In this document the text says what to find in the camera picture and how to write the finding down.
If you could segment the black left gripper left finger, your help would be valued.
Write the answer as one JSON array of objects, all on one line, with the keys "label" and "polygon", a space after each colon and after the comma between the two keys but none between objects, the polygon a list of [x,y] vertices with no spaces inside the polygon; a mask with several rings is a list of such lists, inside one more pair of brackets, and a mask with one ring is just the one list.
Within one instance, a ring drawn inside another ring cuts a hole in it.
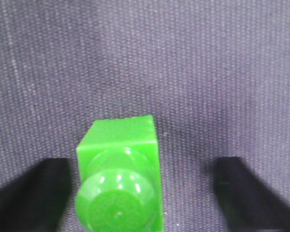
[{"label": "black left gripper left finger", "polygon": [[44,159],[0,189],[0,232],[56,232],[69,198],[69,160]]}]

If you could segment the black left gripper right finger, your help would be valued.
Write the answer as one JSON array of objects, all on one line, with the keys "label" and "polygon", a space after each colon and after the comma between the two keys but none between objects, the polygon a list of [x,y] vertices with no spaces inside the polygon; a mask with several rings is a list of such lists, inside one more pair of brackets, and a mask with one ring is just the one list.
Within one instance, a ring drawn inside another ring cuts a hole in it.
[{"label": "black left gripper right finger", "polygon": [[214,193],[231,232],[290,232],[290,205],[240,157],[217,158]]}]

